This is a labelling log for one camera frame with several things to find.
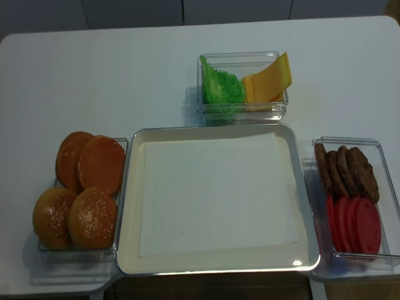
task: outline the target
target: burger patty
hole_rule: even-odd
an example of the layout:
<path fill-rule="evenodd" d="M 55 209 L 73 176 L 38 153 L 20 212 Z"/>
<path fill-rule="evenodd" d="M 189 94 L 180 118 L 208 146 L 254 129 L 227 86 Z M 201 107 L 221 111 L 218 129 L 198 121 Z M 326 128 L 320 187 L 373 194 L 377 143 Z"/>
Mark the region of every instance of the burger patty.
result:
<path fill-rule="evenodd" d="M 354 184 L 353 177 L 351 176 L 348 161 L 346 158 L 348 150 L 346 146 L 341 146 L 337 150 L 337 170 L 339 171 L 340 176 L 342 177 L 342 182 L 347 189 L 349 195 L 354 198 L 360 196 L 360 193 L 357 190 L 356 185 Z"/>
<path fill-rule="evenodd" d="M 332 183 L 328 174 L 328 164 L 324 145 L 322 145 L 321 143 L 316 143 L 314 146 L 314 152 L 318 165 L 319 177 L 322 181 L 322 186 L 328 194 L 333 195 Z"/>
<path fill-rule="evenodd" d="M 331 179 L 332 188 L 336 197 L 349 198 L 349 193 L 346 187 L 344 186 L 342 178 L 336 167 L 336 163 L 338 160 L 338 153 L 336 151 L 329 151 L 327 153 L 326 158 L 327 158 L 327 172 L 329 174 L 329 178 Z"/>
<path fill-rule="evenodd" d="M 359 193 L 372 200 L 373 203 L 377 203 L 379 201 L 378 184 L 368 159 L 357 147 L 351 148 L 347 152 L 346 159 Z"/>

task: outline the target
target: cheese slice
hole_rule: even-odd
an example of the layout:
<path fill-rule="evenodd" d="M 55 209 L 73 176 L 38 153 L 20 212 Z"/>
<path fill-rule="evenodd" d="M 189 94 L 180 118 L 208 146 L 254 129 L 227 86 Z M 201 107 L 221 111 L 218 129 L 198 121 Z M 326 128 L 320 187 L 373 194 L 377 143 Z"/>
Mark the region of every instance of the cheese slice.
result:
<path fill-rule="evenodd" d="M 242 81 L 246 89 L 246 103 L 282 101 L 283 92 L 292 84 L 288 54 L 285 52 L 265 70 L 245 76 Z"/>

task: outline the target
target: sesame seed bun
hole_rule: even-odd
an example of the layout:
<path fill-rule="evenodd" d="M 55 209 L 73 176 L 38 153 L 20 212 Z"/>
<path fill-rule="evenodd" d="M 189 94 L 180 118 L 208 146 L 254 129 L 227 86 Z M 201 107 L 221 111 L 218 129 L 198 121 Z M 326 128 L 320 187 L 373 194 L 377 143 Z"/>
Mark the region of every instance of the sesame seed bun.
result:
<path fill-rule="evenodd" d="M 114 139 L 95 136 L 82 148 L 77 176 L 84 189 L 99 188 L 109 195 L 119 191 L 123 180 L 125 151 Z"/>
<path fill-rule="evenodd" d="M 68 230 L 77 248 L 104 249 L 113 245 L 118 207 L 114 199 L 92 187 L 74 201 Z"/>
<path fill-rule="evenodd" d="M 65 187 L 45 191 L 33 210 L 33 229 L 39 240 L 50 249 L 72 246 L 68 234 L 68 214 L 76 194 Z"/>
<path fill-rule="evenodd" d="M 73 132 L 61 143 L 56 158 L 56 176 L 58 181 L 79 194 L 83 188 L 76 174 L 76 161 L 81 149 L 88 140 L 93 138 L 90 133 L 79 131 Z"/>

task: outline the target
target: red tomato slice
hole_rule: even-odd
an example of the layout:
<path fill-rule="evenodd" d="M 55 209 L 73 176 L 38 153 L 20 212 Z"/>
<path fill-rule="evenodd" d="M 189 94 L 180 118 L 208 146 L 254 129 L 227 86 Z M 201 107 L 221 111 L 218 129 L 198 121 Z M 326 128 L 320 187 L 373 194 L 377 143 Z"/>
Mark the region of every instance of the red tomato slice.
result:
<path fill-rule="evenodd" d="M 377 254 L 381 247 L 381 222 L 378 210 L 368 198 L 360 200 L 353 224 L 359 251 L 366 254 Z"/>
<path fill-rule="evenodd" d="M 347 211 L 349 207 L 349 199 L 342 197 L 335 204 L 335 228 L 339 243 L 343 252 L 351 252 L 348 231 L 346 230 Z"/>
<path fill-rule="evenodd" d="M 334 204 L 332 195 L 328 195 L 326 198 L 326 212 L 333 246 L 335 247 L 336 251 L 342 252 L 342 248 L 339 243 L 338 233 L 336 232 L 335 228 Z"/>
<path fill-rule="evenodd" d="M 354 228 L 354 215 L 355 211 L 360 204 L 361 197 L 355 197 L 350 201 L 349 207 L 347 209 L 347 222 L 346 222 L 346 231 L 347 237 L 349 239 L 349 245 L 352 252 L 359 252 L 360 250 L 357 247 L 356 243 L 356 231 Z"/>

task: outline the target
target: white table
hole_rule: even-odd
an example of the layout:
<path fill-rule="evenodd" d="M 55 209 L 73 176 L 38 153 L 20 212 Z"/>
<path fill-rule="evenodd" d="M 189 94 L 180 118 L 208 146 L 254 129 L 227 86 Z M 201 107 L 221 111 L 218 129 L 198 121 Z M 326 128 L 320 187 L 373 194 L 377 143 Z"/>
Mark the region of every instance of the white table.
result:
<path fill-rule="evenodd" d="M 376 138 L 400 196 L 400 30 L 388 17 L 10 36 L 0 44 L 0 296 L 94 293 L 118 275 L 112 264 L 36 260 L 31 214 L 67 134 L 198 125 L 197 57 L 267 50 L 289 54 L 282 121 L 301 153 L 322 135 Z"/>

